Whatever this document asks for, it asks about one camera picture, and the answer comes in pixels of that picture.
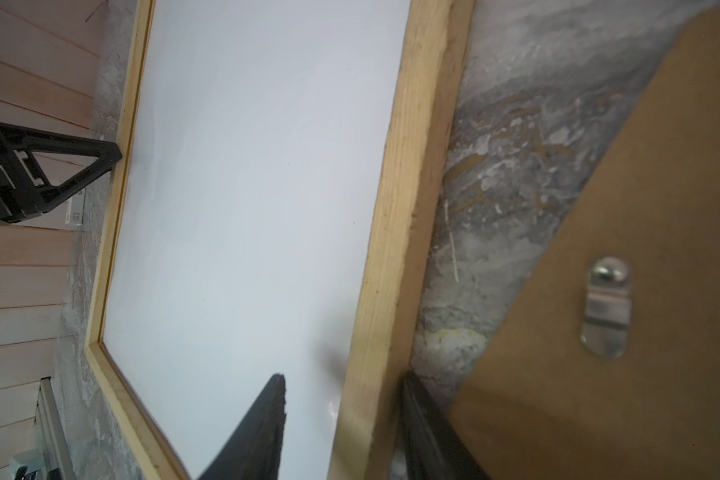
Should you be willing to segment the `autumn forest photo print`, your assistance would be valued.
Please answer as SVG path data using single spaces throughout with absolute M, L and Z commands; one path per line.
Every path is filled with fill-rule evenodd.
M 269 378 L 279 475 L 323 479 L 406 1 L 159 1 L 104 343 L 198 478 Z

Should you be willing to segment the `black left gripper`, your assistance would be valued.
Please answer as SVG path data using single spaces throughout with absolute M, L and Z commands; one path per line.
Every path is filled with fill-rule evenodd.
M 114 142 L 0 123 L 0 223 L 52 212 L 121 159 Z

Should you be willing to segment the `wooden backing board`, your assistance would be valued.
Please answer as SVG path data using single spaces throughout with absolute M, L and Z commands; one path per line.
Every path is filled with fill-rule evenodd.
M 614 360 L 580 341 L 604 256 L 631 267 Z M 451 419 L 494 479 L 720 479 L 720 6 L 664 57 Z

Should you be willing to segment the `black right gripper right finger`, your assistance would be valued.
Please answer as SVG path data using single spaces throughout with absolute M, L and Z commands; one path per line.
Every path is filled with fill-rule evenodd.
M 490 479 L 412 370 L 402 377 L 400 401 L 409 479 Z

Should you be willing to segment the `light wooden picture frame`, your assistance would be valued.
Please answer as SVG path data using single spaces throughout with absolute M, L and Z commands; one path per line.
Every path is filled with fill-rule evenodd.
M 390 471 L 399 383 L 412 353 L 473 10 L 470 1 L 415 1 L 409 9 L 328 468 L 332 479 L 384 479 Z M 185 467 L 103 342 L 130 166 L 124 158 L 111 176 L 85 354 L 143 475 L 184 479 Z

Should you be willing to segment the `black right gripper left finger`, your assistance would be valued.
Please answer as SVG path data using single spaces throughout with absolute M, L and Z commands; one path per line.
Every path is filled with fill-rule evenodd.
M 286 423 L 286 380 L 274 374 L 200 480 L 276 480 Z

